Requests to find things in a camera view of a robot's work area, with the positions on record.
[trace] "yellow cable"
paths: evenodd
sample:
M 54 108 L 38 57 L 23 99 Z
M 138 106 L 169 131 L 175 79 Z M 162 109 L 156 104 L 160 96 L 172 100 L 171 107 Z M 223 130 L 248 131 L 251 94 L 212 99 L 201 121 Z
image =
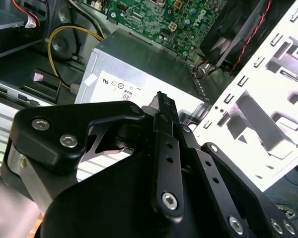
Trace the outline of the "yellow cable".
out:
M 79 26 L 61 26 L 61 27 L 58 27 L 56 28 L 50 35 L 49 37 L 49 42 L 48 42 L 48 57 L 49 57 L 49 61 L 50 61 L 50 64 L 51 64 L 51 67 L 52 67 L 52 70 L 54 72 L 54 74 L 59 77 L 57 71 L 56 71 L 56 68 L 55 68 L 55 65 L 54 65 L 54 62 L 53 62 L 53 58 L 52 58 L 52 41 L 54 39 L 54 37 L 60 32 L 60 31 L 63 31 L 65 29 L 69 29 L 69 28 L 73 28 L 73 29 L 77 29 L 77 30 L 80 30 L 80 31 L 83 31 L 83 32 L 86 32 L 90 35 L 92 35 L 93 37 L 95 37 L 97 40 L 99 41 L 103 41 L 104 38 L 102 38 L 101 36 L 99 36 L 98 34 L 96 34 L 95 32 L 92 32 L 86 28 L 83 28 L 83 27 L 79 27 Z M 70 89 L 70 87 L 66 86 L 65 84 L 62 83 L 62 85 L 68 89 Z

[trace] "red wire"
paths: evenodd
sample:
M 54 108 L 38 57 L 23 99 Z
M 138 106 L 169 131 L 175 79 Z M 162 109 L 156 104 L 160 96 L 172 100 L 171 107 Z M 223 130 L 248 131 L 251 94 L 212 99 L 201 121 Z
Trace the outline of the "red wire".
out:
M 40 21 L 39 21 L 39 19 L 37 18 L 36 15 L 34 15 L 33 13 L 31 13 L 31 12 L 29 12 L 29 11 L 23 9 L 23 8 L 22 8 L 22 7 L 21 7 L 15 0 L 12 0 L 12 2 L 14 3 L 14 5 L 15 5 L 20 11 L 22 11 L 22 12 L 24 12 L 25 14 L 27 14 L 27 15 L 31 16 L 32 18 L 34 18 L 34 20 L 36 21 L 36 24 L 37 24 L 38 26 L 40 26 Z
M 246 47 L 248 46 L 248 44 L 250 43 L 250 41 L 253 39 L 253 37 L 256 35 L 256 33 L 258 32 L 258 29 L 259 29 L 260 25 L 264 22 L 264 18 L 265 18 L 265 16 L 266 16 L 267 13 L 268 13 L 271 4 L 272 4 L 272 0 L 269 0 L 269 1 L 268 1 L 268 4 L 267 4 L 267 7 L 266 7 L 266 10 L 265 10 L 265 12 L 263 13 L 263 15 L 262 15 L 262 17 L 261 17 L 259 23 L 257 24 L 257 26 L 256 26 L 256 28 L 255 28 L 253 34 L 252 34 L 252 35 L 248 38 L 248 40 L 246 41 L 245 45 L 243 46 L 242 53 L 241 53 L 241 54 L 239 55 L 239 57 L 238 57 L 238 61 L 236 62 L 236 64 L 234 64 L 232 70 L 230 71 L 230 73 L 229 73 L 230 76 L 233 75 L 233 72 L 235 71 L 237 65 L 238 65 L 238 64 L 241 62 L 241 60 L 242 60 L 243 54 L 245 53 L 245 50 L 246 50 Z

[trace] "silver screw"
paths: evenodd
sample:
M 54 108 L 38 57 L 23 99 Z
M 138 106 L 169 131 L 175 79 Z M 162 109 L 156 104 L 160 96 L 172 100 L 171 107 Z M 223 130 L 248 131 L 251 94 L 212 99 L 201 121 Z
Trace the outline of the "silver screw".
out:
M 235 217 L 229 217 L 228 219 L 230 227 L 239 235 L 243 234 L 243 226 Z
M 50 124 L 44 119 L 34 119 L 32 126 L 36 130 L 47 130 L 50 128 Z
M 77 146 L 77 139 L 73 135 L 65 134 L 60 137 L 60 143 L 67 148 L 74 148 Z
M 139 109 L 138 107 L 136 107 L 136 106 L 131 106 L 130 108 L 131 108 L 131 110 L 132 110 L 134 113 L 139 114 L 139 113 L 141 112 L 140 109 Z
M 162 195 L 162 201 L 164 205 L 166 205 L 166 207 L 170 210 L 175 210 L 178 206 L 177 199 L 169 192 L 165 192 Z
M 187 133 L 191 131 L 190 128 L 188 128 L 186 125 L 182 125 L 182 127 Z
M 289 231 L 293 235 L 295 234 L 295 230 L 293 229 L 293 227 L 291 225 L 289 225 L 288 222 L 284 221 L 284 225 L 285 225 L 287 231 Z
M 215 153 L 219 151 L 215 145 L 211 145 L 210 148 L 211 148 L 211 150 L 213 150 Z
M 273 228 L 279 233 L 282 234 L 283 233 L 283 229 L 281 228 L 281 226 L 273 219 L 271 219 L 271 223 Z

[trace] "black fan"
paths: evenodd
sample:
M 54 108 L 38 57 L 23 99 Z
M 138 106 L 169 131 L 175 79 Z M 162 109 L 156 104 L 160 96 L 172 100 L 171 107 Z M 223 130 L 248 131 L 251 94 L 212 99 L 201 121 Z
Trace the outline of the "black fan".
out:
M 265 20 L 247 45 L 234 73 L 242 69 L 294 2 L 295 0 L 272 0 Z M 204 54 L 201 57 L 208 59 L 216 67 L 231 71 L 241 55 L 243 46 L 266 11 L 267 3 L 268 0 L 228 0 L 200 45 Z

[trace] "green circuit board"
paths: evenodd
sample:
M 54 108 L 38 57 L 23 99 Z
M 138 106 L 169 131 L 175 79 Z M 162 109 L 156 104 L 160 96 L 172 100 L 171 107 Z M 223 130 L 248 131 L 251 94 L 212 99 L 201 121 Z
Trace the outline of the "green circuit board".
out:
M 195 62 L 226 0 L 84 0 L 140 35 Z

